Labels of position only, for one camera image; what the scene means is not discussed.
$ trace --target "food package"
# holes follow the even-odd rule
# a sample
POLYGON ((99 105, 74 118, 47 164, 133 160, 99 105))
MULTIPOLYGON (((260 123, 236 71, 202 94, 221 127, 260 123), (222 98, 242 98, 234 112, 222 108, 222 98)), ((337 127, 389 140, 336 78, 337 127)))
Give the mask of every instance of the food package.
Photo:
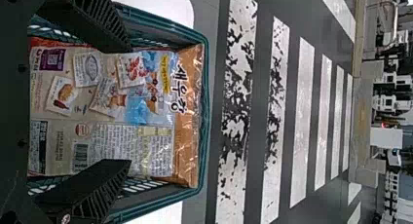
POLYGON ((177 69, 172 74, 171 91, 175 102, 173 176, 165 181, 198 187, 200 138, 200 97, 204 68, 204 46, 197 45, 178 52, 177 69))
POLYGON ((198 186, 204 47, 102 54, 32 39, 34 174, 72 174, 131 159, 130 175, 198 186))

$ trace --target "package label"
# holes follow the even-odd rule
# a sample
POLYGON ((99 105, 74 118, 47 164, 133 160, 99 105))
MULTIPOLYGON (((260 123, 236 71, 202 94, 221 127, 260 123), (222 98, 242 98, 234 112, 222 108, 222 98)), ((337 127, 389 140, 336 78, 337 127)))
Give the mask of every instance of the package label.
POLYGON ((70 79, 55 76, 46 103, 46 109, 59 114, 70 116, 72 102, 76 99, 78 90, 70 79))
POLYGON ((172 128, 96 124, 90 140, 73 143, 72 172, 102 159, 127 159, 130 175, 171 176, 172 153, 172 128))
POLYGON ((103 78, 97 86, 90 109, 110 117, 118 117, 126 106, 127 95, 118 90, 116 80, 103 78))
POLYGON ((38 173, 46 172, 47 135, 47 121, 30 122, 30 148, 28 158, 28 170, 38 173))
POLYGON ((95 86, 101 77, 101 59, 98 52, 77 54, 73 58, 76 87, 95 86))
POLYGON ((31 54, 33 70, 62 71, 65 49, 36 49, 31 54))

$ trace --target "plastic basket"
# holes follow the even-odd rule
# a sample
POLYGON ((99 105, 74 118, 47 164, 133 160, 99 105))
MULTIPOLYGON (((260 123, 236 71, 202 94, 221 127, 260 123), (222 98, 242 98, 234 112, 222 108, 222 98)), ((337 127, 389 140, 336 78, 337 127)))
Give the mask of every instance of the plastic basket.
MULTIPOLYGON (((197 195, 203 185, 207 160, 207 146, 209 136, 209 92, 208 92, 208 41, 199 32, 173 22, 169 19, 140 11, 123 4, 114 3, 128 31, 133 47, 169 47, 183 49, 185 47, 204 44, 205 64, 203 70, 203 88, 201 93, 201 126, 199 144, 199 186, 197 189, 182 187, 162 181, 138 180, 129 178, 124 189, 112 206, 105 223, 123 223, 147 212, 166 205, 182 201, 197 195)), ((83 44, 75 35, 71 35, 63 28, 54 25, 40 17, 34 16, 28 27, 28 36, 42 37, 61 42, 83 44)), ((59 177, 30 177, 27 188, 30 196, 36 196, 56 184, 67 179, 59 177)))

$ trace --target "white crosswalk stripe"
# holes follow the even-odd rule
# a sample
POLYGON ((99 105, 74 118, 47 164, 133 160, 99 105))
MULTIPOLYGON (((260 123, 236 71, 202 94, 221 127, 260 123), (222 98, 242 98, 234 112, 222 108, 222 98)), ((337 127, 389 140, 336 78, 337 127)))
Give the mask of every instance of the white crosswalk stripe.
POLYGON ((300 39, 290 207, 306 198, 315 49, 300 39))
POLYGON ((340 141, 341 141, 341 118, 343 110, 343 79, 344 71, 337 66, 336 79, 336 99, 334 104, 334 133, 333 133, 333 150, 331 158, 331 179, 338 176, 340 160, 340 141))
POLYGON ((347 75, 346 117, 344 123, 343 171, 349 168, 350 126, 352 125, 353 76, 347 75))
POLYGON ((321 86, 319 95, 319 135, 317 140, 317 160, 315 189, 325 184, 325 167, 327 161, 328 118, 331 90, 331 60, 322 56, 321 86))
POLYGON ((279 216, 289 27, 274 18, 261 224, 279 216))

